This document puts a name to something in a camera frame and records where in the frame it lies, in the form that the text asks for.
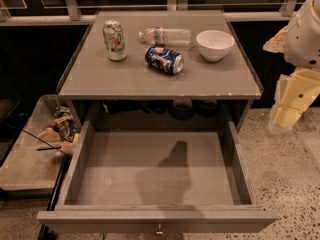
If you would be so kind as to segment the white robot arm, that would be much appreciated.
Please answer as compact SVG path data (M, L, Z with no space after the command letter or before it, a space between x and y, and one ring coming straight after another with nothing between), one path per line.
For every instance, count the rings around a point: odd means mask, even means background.
M284 133L320 95L320 0L306 0L263 49L282 53L295 67L293 73L281 75L277 81L275 104L269 115L269 131Z

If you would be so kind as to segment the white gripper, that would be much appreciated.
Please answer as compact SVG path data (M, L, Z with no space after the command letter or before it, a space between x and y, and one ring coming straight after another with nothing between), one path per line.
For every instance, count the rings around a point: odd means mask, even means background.
M271 131L291 130L314 100L320 95L320 71L298 67L289 76L282 75L277 83L268 127Z

